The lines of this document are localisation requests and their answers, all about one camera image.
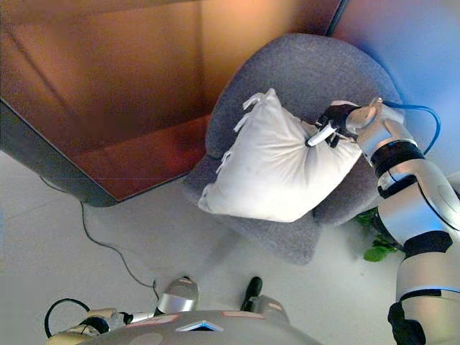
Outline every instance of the white floor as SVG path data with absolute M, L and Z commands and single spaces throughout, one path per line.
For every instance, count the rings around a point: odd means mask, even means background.
M 0 333 L 3 344 L 44 344 L 42 321 L 57 299 L 134 312 L 153 308 L 149 289 L 134 282 L 117 254 L 91 243 L 76 199 L 50 190 L 38 176 L 0 152 Z M 160 289 L 188 274 L 201 289 L 200 309 L 237 309 L 250 278 L 278 299 L 291 323 L 324 344 L 394 344 L 387 310 L 401 254 L 362 259 L 372 238 L 350 222 L 326 229 L 313 262 L 283 262 L 187 204 L 180 181 L 110 208 L 88 207 L 88 230 L 125 253 L 134 273 Z M 79 322 L 62 305 L 52 331 Z

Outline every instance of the blue cable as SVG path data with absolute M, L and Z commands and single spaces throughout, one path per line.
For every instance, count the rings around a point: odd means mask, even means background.
M 427 106 L 414 106 L 410 104 L 398 104 L 390 101 L 383 101 L 383 104 L 386 106 L 389 106 L 390 108 L 398 108 L 398 109 L 412 109 L 412 110 L 423 110 L 427 111 L 428 113 L 431 114 L 431 116 L 435 119 L 436 121 L 436 131 L 434 133 L 434 136 L 426 148 L 426 150 L 423 152 L 424 155 L 428 154 L 431 151 L 431 148 L 433 148 L 433 145 L 435 144 L 436 140 L 439 138 L 439 134 L 441 133 L 441 119 L 439 118 L 439 115 L 432 109 Z

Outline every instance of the gray armchair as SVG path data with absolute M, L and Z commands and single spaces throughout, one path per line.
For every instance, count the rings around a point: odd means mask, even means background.
M 233 131 L 256 92 L 274 88 L 283 106 L 309 123 L 332 100 L 368 104 L 375 96 L 400 102 L 389 75 L 357 48 L 329 37 L 286 34 L 243 64 L 221 94 L 206 135 L 206 156 L 184 181 L 184 196 L 195 205 L 216 179 L 220 159 L 236 139 Z M 377 197 L 377 179 L 361 157 L 342 183 L 316 208 L 292 223 L 214 216 L 249 240 L 284 258 L 310 262 L 324 226 L 336 226 L 366 210 Z

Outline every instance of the power cord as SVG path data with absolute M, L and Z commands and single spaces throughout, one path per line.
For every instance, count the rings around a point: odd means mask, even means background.
M 47 185 L 49 188 L 53 189 L 53 190 L 56 190 L 58 192 L 61 192 L 61 193 L 64 193 L 64 194 L 68 194 L 67 192 L 65 192 L 64 190 L 62 189 L 59 189 L 51 184 L 49 184 L 42 176 L 40 176 L 40 180 L 42 180 L 42 182 Z M 105 247 L 105 248 L 109 248 L 111 250 L 113 250 L 114 252 L 116 252 L 122 262 L 123 262 L 123 265 L 125 266 L 127 272 L 129 273 L 129 275 L 131 276 L 131 278 L 137 282 L 139 285 L 141 286 L 145 286 L 146 288 L 152 288 L 153 289 L 153 293 L 155 294 L 155 297 L 157 299 L 157 301 L 160 300 L 160 297 L 158 295 L 158 292 L 157 292 L 157 281 L 156 279 L 154 278 L 153 279 L 153 283 L 151 285 L 148 285 L 148 284 L 145 284 L 144 282 L 140 281 L 134 274 L 133 272 L 129 269 L 129 266 L 127 264 L 127 261 L 125 260 L 123 254 L 119 251 L 119 249 L 117 249 L 116 247 L 113 247 L 111 246 L 110 244 L 107 244 L 107 243 L 104 243 L 102 241 L 98 241 L 96 239 L 94 239 L 90 234 L 89 234 L 89 231 L 88 231 L 88 228 L 86 226 L 86 220 L 85 220 L 85 206 L 83 205 L 83 203 L 81 201 L 78 201 L 80 203 L 80 207 L 81 207 L 81 222 L 82 222 L 82 225 L 83 225 L 83 230 L 85 232 L 85 235 L 86 237 L 88 237 L 88 239 L 90 241 L 92 241 L 93 243 L 101 246 L 101 247 Z M 46 313 L 46 316 L 45 316 L 45 333 L 47 335 L 48 338 L 50 338 L 52 336 L 51 332 L 50 332 L 50 327 L 49 327 L 49 320 L 50 320 L 50 315 L 51 315 L 51 312 L 52 310 L 58 305 L 58 304 L 61 304 L 63 302 L 74 302 L 78 305 L 81 305 L 86 311 L 89 311 L 89 307 L 83 303 L 83 302 L 80 302 L 79 300 L 74 300 L 72 298 L 63 298 L 62 300 L 59 300 L 55 303 L 53 303 L 50 307 L 50 309 L 48 309 L 48 312 Z
M 383 101 L 383 104 L 386 106 L 389 106 L 390 108 L 397 108 L 397 109 L 410 109 L 410 110 L 421 110 L 421 111 L 427 111 L 428 113 L 431 114 L 431 116 L 434 118 L 436 122 L 436 131 L 435 134 L 428 145 L 428 147 L 425 149 L 423 152 L 424 155 L 428 154 L 431 149 L 433 148 L 433 145 L 436 143 L 436 141 L 439 138 L 439 134 L 441 133 L 441 119 L 439 118 L 439 115 L 430 107 L 428 106 L 414 106 L 412 104 L 398 104 L 390 101 Z
M 81 302 L 79 300 L 74 300 L 73 298 L 63 298 L 62 300 L 54 302 L 50 306 L 50 309 L 48 309 L 48 312 L 46 313 L 46 316 L 45 316 L 45 333 L 46 333 L 46 336 L 48 338 L 52 337 L 52 334 L 50 332 L 50 315 L 51 315 L 51 312 L 55 307 L 57 307 L 58 305 L 60 305 L 61 303 L 64 303 L 64 302 L 72 302 L 72 303 L 78 304 L 80 307 L 85 309 L 86 312 L 89 312 L 89 307 L 85 303 L 83 303 L 83 302 Z
M 45 185 L 47 185 L 48 187 L 50 187 L 51 189 L 54 189 L 54 190 L 57 190 L 58 192 L 67 194 L 67 192 L 65 192 L 64 190 L 59 189 L 59 188 L 56 188 L 55 186 L 49 184 L 42 176 L 40 176 L 40 180 L 42 180 L 43 183 L 44 183 Z M 89 231 L 88 231 L 88 228 L 87 228 L 87 226 L 86 226 L 86 220 L 85 220 L 85 206 L 83 205 L 83 203 L 82 203 L 81 201 L 79 201 L 79 203 L 80 203 L 80 207 L 81 207 L 81 222 L 82 222 L 83 230 L 85 231 L 86 237 L 88 237 L 88 239 L 89 239 L 90 241 L 92 241 L 93 243 L 95 243 L 95 244 L 97 244 L 97 245 L 99 245 L 99 246 L 101 246 L 101 247 L 105 247 L 105 248 L 112 249 L 114 252 L 116 252 L 116 253 L 120 256 L 120 258 L 121 258 L 121 260 L 122 260 L 122 262 L 123 262 L 123 265 L 125 266 L 126 270 L 128 271 L 129 275 L 131 276 L 131 278 L 132 278 L 134 281 L 136 281 L 138 284 L 140 284 L 140 285 L 142 285 L 142 286 L 145 286 L 146 288 L 152 288 L 152 289 L 153 289 L 153 292 L 154 292 L 154 294 L 155 294 L 155 297 L 157 298 L 157 300 L 159 300 L 160 297 L 159 297 L 158 292 L 157 292 L 157 281 L 156 281 L 155 278 L 154 278 L 153 283 L 152 283 L 151 285 L 148 285 L 148 284 L 145 284 L 144 282 L 141 282 L 141 281 L 132 273 L 132 271 L 129 269 L 129 266 L 128 266 L 128 264 L 127 264 L 127 262 L 126 262 L 126 260 L 125 260 L 125 258 L 124 258 L 124 256 L 123 256 L 123 254 L 122 254 L 116 247 L 113 247 L 113 246 L 111 246 L 110 244 L 107 244 L 107 243 L 98 241 L 98 240 L 94 239 L 94 238 L 90 235 L 90 233 L 89 233 Z

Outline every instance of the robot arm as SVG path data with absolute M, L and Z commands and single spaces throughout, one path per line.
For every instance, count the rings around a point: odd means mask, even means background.
M 382 99 L 326 113 L 341 113 L 341 121 L 335 115 L 329 126 L 342 124 L 342 133 L 357 136 L 379 178 L 384 198 L 380 220 L 404 247 L 396 303 L 388 315 L 395 340 L 404 345 L 460 344 L 460 202 L 453 188 L 418 149 L 404 116 Z

